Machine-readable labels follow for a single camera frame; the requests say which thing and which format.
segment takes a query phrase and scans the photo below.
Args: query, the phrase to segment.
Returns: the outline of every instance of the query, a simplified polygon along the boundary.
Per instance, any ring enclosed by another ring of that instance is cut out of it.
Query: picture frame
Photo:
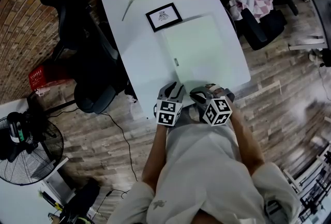
[[[166,4],[146,13],[146,17],[154,32],[182,21],[182,18],[173,3]]]

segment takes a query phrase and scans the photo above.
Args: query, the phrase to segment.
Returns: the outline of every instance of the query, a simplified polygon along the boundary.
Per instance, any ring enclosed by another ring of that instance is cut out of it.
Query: black fan
[[[29,185],[47,177],[63,153],[63,137],[48,120],[27,112],[10,113],[0,120],[0,177]]]

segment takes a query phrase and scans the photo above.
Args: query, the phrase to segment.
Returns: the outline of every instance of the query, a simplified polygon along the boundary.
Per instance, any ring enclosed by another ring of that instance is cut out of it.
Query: fan grille
[[[22,151],[13,162],[0,160],[0,177],[12,184],[28,185],[47,177],[58,165],[63,153],[63,137],[51,122],[43,132],[46,140],[29,154]],[[0,129],[7,128],[6,117],[0,120]]]

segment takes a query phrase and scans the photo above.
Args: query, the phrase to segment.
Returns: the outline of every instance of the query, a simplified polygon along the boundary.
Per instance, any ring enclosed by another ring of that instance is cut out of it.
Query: plaid cloth
[[[241,20],[243,17],[241,11],[248,8],[257,22],[260,18],[266,16],[273,7],[273,0],[231,0],[229,1],[230,14],[234,21]]]

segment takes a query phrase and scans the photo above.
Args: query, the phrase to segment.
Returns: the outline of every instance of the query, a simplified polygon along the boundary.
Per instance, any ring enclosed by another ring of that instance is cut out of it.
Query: desk
[[[250,80],[247,63],[231,21],[220,0],[136,0],[123,14],[129,0],[102,0],[109,25],[128,73],[138,102],[145,115],[154,118],[153,107],[159,90],[178,81],[176,71],[164,46],[162,31],[153,32],[145,14],[158,7],[174,3],[183,22],[194,17],[211,15],[226,48],[226,56],[233,65],[231,81],[220,83],[234,88]],[[184,106],[193,104],[189,96]]]
[[[322,29],[324,43],[289,46],[290,50],[298,49],[331,49],[331,0],[310,0],[319,27]]]

